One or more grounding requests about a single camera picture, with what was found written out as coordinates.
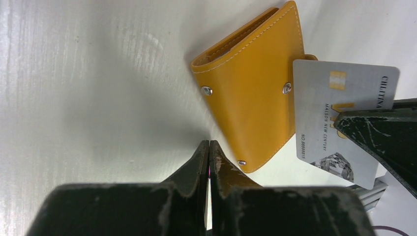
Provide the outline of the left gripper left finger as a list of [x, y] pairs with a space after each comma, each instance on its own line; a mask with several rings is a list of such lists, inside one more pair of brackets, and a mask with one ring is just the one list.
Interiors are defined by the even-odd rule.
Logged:
[[209, 141], [159, 183], [76, 183], [44, 200], [29, 236], [204, 236]]

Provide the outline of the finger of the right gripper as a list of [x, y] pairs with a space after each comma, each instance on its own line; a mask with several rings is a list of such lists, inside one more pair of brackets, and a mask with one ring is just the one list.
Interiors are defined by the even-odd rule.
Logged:
[[342, 112], [335, 128], [378, 160], [417, 195], [417, 100], [395, 100], [391, 109]]

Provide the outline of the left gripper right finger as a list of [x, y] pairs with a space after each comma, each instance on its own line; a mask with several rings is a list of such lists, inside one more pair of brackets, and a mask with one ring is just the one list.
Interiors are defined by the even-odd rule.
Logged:
[[215, 236], [372, 236], [358, 196], [344, 187], [262, 187], [209, 144]]

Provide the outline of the silver credit card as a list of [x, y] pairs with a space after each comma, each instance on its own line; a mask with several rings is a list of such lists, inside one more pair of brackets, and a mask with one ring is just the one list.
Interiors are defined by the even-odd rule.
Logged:
[[297, 158], [372, 189], [378, 161], [338, 131], [335, 120], [347, 111], [390, 109], [399, 77], [394, 66], [295, 60]]

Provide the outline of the yellow leather card holder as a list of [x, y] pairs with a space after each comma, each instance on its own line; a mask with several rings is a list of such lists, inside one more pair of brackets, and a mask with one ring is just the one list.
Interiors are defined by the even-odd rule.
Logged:
[[264, 166], [296, 131], [293, 61], [306, 54], [297, 5], [272, 7], [191, 62], [215, 121], [245, 173]]

